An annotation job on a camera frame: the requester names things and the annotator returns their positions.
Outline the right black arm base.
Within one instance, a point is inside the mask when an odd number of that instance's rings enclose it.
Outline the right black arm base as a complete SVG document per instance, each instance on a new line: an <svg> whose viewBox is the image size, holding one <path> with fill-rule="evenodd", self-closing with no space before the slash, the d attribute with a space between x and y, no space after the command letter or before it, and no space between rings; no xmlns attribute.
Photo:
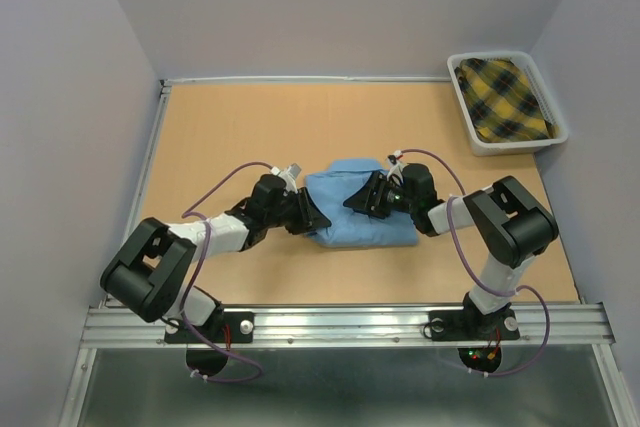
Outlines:
<svg viewBox="0 0 640 427"><path fill-rule="evenodd" d="M520 331L510 305L484 315L471 308L434 310L428 314L429 336L436 342L518 340Z"/></svg>

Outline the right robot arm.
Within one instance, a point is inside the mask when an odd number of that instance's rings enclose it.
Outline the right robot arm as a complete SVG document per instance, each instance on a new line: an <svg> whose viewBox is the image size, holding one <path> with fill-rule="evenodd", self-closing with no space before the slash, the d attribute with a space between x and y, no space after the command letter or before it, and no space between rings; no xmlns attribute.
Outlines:
<svg viewBox="0 0 640 427"><path fill-rule="evenodd" d="M436 313L429 323L432 338L483 339L493 332L516 338L511 320L511 299L533 260L554 242L559 229L555 218L515 177L506 176L487 188L445 201L436 191L429 168L409 163L397 173L372 173L343 206L369 217L385 219L406 213L415 228L428 237L449 233L462 255L457 231L474 227L488 250L480 275L463 260L474 282L458 311Z"/></svg>

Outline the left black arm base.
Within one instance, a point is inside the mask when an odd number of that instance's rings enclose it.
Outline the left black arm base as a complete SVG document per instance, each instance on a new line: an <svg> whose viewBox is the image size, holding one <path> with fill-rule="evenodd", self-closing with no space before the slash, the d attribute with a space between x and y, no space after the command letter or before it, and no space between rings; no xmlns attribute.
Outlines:
<svg viewBox="0 0 640 427"><path fill-rule="evenodd" d="M216 344L250 344L253 342L255 315L250 310L216 309L207 320L194 328L209 341ZM169 345L199 343L199 338L182 321L177 322L174 333L166 326L163 341Z"/></svg>

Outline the light blue long sleeve shirt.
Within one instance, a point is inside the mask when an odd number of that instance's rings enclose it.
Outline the light blue long sleeve shirt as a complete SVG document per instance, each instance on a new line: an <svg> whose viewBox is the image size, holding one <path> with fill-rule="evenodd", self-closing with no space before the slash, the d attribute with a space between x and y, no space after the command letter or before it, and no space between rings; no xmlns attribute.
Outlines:
<svg viewBox="0 0 640 427"><path fill-rule="evenodd" d="M417 232L410 217L394 212L386 219L371 218L345 207L343 202L363 187L370 175L382 169L371 158L333 161L329 167L305 177L305 187L321 213L331 221L308 235L328 248L415 246Z"/></svg>

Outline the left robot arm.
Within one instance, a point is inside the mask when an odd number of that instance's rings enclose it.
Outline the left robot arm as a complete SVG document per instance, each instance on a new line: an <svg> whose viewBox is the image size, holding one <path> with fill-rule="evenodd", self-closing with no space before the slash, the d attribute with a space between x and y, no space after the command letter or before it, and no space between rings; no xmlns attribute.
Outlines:
<svg viewBox="0 0 640 427"><path fill-rule="evenodd" d="M103 271L100 286L142 320L188 323L202 341L221 333L223 318L220 303L186 279L193 262L246 251L272 228L302 235L331 226L308 190L297 188L284 173L262 175L251 195L216 217L186 216L197 220L141 221Z"/></svg>

